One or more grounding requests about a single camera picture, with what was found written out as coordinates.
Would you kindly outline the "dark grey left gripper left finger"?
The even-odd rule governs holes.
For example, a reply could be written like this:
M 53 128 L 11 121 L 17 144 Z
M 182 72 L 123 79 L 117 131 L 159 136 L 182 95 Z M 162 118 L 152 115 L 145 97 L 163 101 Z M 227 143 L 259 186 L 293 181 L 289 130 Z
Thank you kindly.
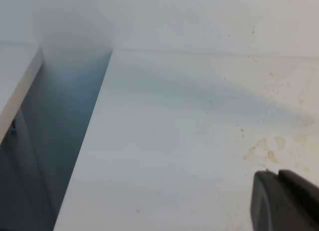
M 254 175 L 250 215 L 255 231 L 303 231 L 308 220 L 288 195 L 278 176 L 268 171 Z

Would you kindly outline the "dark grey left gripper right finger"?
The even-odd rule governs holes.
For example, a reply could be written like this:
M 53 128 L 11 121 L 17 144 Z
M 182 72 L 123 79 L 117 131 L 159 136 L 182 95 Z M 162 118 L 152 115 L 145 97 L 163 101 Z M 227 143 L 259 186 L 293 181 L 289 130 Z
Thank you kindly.
M 278 177 L 286 187 L 298 210 L 319 230 L 319 188 L 290 170 L 279 170 Z

